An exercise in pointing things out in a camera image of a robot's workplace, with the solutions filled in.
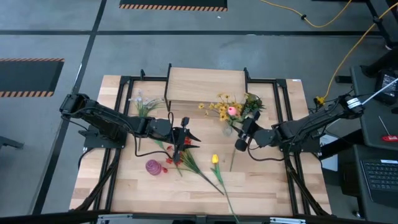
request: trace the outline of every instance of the pink rose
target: pink rose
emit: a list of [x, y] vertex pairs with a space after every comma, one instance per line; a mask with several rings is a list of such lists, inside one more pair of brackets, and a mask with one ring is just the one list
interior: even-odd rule
[[236, 108], [235, 107], [233, 107], [233, 106], [230, 106], [229, 108], [228, 108], [228, 114], [229, 115], [231, 115], [231, 116], [235, 116], [236, 115]]

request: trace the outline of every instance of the keyboard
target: keyboard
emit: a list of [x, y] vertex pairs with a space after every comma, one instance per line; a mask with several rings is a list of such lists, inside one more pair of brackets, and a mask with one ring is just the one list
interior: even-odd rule
[[398, 161], [367, 159], [361, 165], [372, 201], [398, 208]]

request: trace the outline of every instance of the yellow cable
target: yellow cable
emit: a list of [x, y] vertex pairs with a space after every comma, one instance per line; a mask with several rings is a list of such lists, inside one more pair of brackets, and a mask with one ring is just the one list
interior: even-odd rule
[[[295, 10], [295, 9], [292, 9], [292, 8], [289, 8], [289, 7], [286, 7], [286, 6], [281, 6], [281, 5], [278, 5], [278, 4], [275, 4], [275, 3], [271, 3], [271, 2], [266, 1], [266, 0], [260, 0], [260, 1], [265, 2], [265, 3], [267, 3], [267, 4], [270, 4], [271, 6], [276, 6], [276, 7], [282, 8], [282, 9], [287, 9], [287, 10], [293, 11], [293, 12], [297, 13], [298, 15], [303, 16], [303, 14], [299, 13], [299, 12], [298, 12], [297, 10]], [[346, 6], [345, 6], [345, 7], [344, 7], [344, 8], [343, 8], [331, 21], [327, 22], [326, 24], [324, 24], [324, 25], [322, 25], [322, 26], [316, 26], [316, 25], [312, 24], [307, 18], [304, 18], [304, 20], [305, 20], [308, 24], [310, 24], [312, 27], [315, 27], [315, 28], [323, 28], [323, 27], [326, 27], [326, 26], [328, 26], [329, 24], [331, 24], [332, 22], [334, 22], [337, 18], [339, 18], [340, 15], [341, 15], [341, 13], [343, 13], [343, 12], [346, 10], [346, 8], [349, 6], [349, 4], [350, 4], [352, 1], [353, 1], [353, 0], [349, 0], [349, 1], [347, 2]]]
[[[396, 6], [398, 6], [398, 2], [395, 3], [393, 6], [391, 6], [389, 9], [387, 9], [385, 12], [383, 12], [383, 14], [381, 14], [381, 16], [379, 16], [379, 19], [383, 18], [383, 17], [387, 14], [387, 12], [389, 12], [391, 9], [393, 9], [393, 8], [396, 7]], [[354, 45], [354, 47], [351, 48], [351, 50], [349, 50], [349, 52], [346, 54], [346, 56], [344, 57], [344, 59], [341, 61], [341, 63], [339, 64], [339, 66], [337, 67], [337, 69], [335, 70], [333, 76], [332, 76], [331, 79], [330, 79], [329, 86], [328, 86], [328, 90], [326, 91], [325, 96], [323, 96], [323, 97], [319, 97], [319, 96], [318, 96], [318, 97], [317, 97], [317, 100], [318, 100], [321, 104], [323, 104], [323, 103], [325, 102], [326, 97], [328, 97], [331, 84], [333, 83], [333, 79], [335, 78], [335, 76], [336, 76], [338, 70], [339, 70], [339, 69], [341, 68], [341, 66], [344, 64], [345, 60], [348, 58], [348, 56], [351, 54], [351, 52], [362, 42], [362, 40], [365, 38], [365, 36], [373, 29], [373, 27], [374, 27], [375, 25], [376, 25], [376, 24], [374, 23], [374, 24], [362, 35], [362, 37], [357, 41], [357, 43]]]

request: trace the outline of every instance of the wooden table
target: wooden table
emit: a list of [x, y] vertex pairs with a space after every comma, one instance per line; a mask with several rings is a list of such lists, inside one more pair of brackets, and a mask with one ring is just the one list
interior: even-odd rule
[[[99, 91], [98, 102], [113, 108], [118, 92], [120, 76], [106, 75], [103, 78]], [[308, 115], [307, 104], [304, 97], [303, 86], [300, 80], [287, 80], [287, 87], [294, 119]], [[134, 82], [132, 97], [137, 96], [138, 90], [149, 98], [162, 97], [165, 82]], [[122, 102], [126, 98], [125, 88]], [[271, 128], [277, 122], [274, 92], [272, 85], [263, 83], [250, 83], [250, 93], [257, 94], [267, 108], [257, 122], [264, 128]], [[287, 119], [284, 102], [281, 102], [284, 119]], [[216, 177], [210, 170], [212, 167], [211, 156], [218, 154], [222, 176], [229, 192], [233, 209], [238, 215], [292, 215], [287, 176], [283, 162], [252, 160], [247, 152], [236, 152], [232, 172], [229, 171], [231, 158], [234, 151], [235, 134], [225, 136], [222, 132], [223, 123], [217, 117], [204, 116], [204, 111], [197, 108], [197, 104], [173, 103], [172, 111], [175, 117], [175, 126], [179, 125], [181, 118], [190, 117], [187, 126], [191, 132], [201, 139], [194, 142], [198, 149], [191, 152], [205, 175], [217, 184]], [[135, 106], [131, 104], [129, 116], [136, 115]], [[167, 109], [159, 108], [151, 116], [167, 118]], [[143, 139], [139, 154], [159, 150], [158, 145], [151, 139]], [[96, 149], [87, 154], [81, 162], [81, 167], [76, 180], [75, 189], [70, 203], [70, 208], [79, 206], [84, 198], [93, 190], [100, 175], [104, 149]], [[265, 147], [253, 151], [253, 156], [258, 158], [281, 158], [282, 153], [278, 148]], [[302, 167], [305, 183], [309, 191], [327, 212], [331, 212], [326, 187], [323, 180], [320, 162], [313, 155], [302, 153]], [[179, 176], [175, 169], [168, 173], [152, 176], [147, 173], [145, 163], [149, 159], [159, 161], [163, 166], [172, 168], [165, 162], [162, 154], [153, 154], [146, 157], [134, 155], [134, 138], [127, 137], [126, 148], [123, 149], [117, 180], [112, 201], [112, 212], [124, 213], [174, 213], [174, 214], [211, 214], [230, 215], [227, 199], [216, 191], [208, 182], [191, 172], [182, 171]], [[100, 208], [104, 208], [107, 186], [103, 190]], [[298, 208], [303, 212], [300, 191], [296, 186]]]

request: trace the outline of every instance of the gray floor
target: gray floor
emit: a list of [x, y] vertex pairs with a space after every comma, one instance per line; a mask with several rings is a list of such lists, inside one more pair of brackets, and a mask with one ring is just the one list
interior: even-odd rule
[[[91, 30], [100, 0], [90, 1], [7, 0], [0, 7], [2, 29]], [[330, 20], [344, 5], [341, 2], [284, 0], [306, 13], [316, 24]], [[118, 8], [109, 0], [100, 30], [314, 30], [299, 16], [257, 0], [228, 1], [228, 12], [133, 11]], [[375, 2], [379, 13], [387, 9]], [[366, 30], [372, 18], [364, 4], [355, 3], [325, 30]], [[387, 28], [396, 21], [386, 18]], [[101, 35], [97, 36], [86, 68], [81, 93], [98, 96], [103, 75], [164, 76], [168, 63], [176, 67], [242, 70], [252, 77], [299, 78], [307, 102], [323, 95], [335, 68], [358, 37], [281, 37], [241, 35]], [[60, 124], [58, 107], [70, 92], [78, 72], [87, 35], [0, 35], [0, 58], [65, 58], [56, 92], [51, 98], [0, 98], [0, 135], [25, 142], [22, 151], [4, 147], [0, 153], [0, 217], [30, 213], [37, 187]], [[380, 38], [370, 37], [355, 50], [341, 69], [349, 75], [353, 65], [371, 63], [386, 53]], [[346, 93], [349, 85], [333, 84], [330, 98]], [[344, 135], [359, 128], [357, 121], [336, 123], [330, 131]], [[77, 175], [77, 159], [83, 138], [70, 126], [62, 147], [45, 213], [68, 210]], [[338, 217], [353, 218], [353, 198], [327, 184], [332, 211]]]

